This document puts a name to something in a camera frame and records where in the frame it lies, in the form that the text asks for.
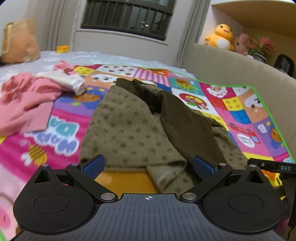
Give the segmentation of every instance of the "yellow plush toy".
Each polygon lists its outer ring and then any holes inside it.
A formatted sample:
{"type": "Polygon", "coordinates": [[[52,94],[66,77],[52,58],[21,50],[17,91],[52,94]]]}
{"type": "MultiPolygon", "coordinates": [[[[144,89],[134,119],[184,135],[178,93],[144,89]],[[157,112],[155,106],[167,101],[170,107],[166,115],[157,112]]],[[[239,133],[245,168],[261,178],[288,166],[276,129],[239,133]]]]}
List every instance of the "yellow plush toy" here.
{"type": "Polygon", "coordinates": [[[226,24],[220,24],[217,26],[215,34],[206,37],[205,41],[208,41],[207,45],[233,51],[232,39],[233,33],[231,28],[226,24]]]}

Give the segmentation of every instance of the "paper bag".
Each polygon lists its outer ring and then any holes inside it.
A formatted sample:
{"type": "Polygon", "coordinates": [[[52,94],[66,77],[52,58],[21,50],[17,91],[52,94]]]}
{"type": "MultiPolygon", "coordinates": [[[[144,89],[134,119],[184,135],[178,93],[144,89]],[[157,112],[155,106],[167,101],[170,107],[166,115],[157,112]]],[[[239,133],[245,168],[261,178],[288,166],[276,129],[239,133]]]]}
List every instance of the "paper bag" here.
{"type": "Polygon", "coordinates": [[[34,20],[8,23],[3,31],[1,60],[7,64],[33,62],[40,58],[34,36],[34,20]]]}

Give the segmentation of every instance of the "curtain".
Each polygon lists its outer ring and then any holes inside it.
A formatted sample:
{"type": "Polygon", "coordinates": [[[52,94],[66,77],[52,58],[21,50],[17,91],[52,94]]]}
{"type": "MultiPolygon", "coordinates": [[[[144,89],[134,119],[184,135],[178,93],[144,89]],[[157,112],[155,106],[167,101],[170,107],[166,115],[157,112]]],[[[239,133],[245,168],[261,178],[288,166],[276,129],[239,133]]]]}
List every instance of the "curtain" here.
{"type": "Polygon", "coordinates": [[[40,50],[71,45],[78,0],[37,0],[35,35],[40,50]]]}
{"type": "Polygon", "coordinates": [[[176,66],[179,68],[183,66],[183,56],[186,53],[187,47],[196,43],[200,38],[210,2],[211,0],[195,0],[193,3],[188,24],[184,30],[184,36],[177,55],[176,66]]]}

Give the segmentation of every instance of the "wooden shelf panel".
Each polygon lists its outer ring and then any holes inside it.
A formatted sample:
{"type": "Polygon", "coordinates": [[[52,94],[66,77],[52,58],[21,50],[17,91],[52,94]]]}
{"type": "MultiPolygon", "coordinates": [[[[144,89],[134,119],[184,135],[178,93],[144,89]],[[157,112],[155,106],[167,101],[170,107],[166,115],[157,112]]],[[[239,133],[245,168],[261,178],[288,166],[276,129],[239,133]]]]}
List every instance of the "wooden shelf panel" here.
{"type": "Polygon", "coordinates": [[[245,28],[258,28],[296,39],[296,4],[276,0],[213,4],[245,28]]]}

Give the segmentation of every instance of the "plush toy's white belly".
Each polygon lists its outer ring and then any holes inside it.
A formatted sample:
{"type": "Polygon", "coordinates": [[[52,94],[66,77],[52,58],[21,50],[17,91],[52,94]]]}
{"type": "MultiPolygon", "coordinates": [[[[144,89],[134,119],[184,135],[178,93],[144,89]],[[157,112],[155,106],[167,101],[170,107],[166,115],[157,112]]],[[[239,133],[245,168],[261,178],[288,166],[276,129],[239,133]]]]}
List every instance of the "plush toy's white belly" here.
{"type": "Polygon", "coordinates": [[[227,39],[218,39],[217,47],[220,49],[230,49],[230,42],[227,39]]]}

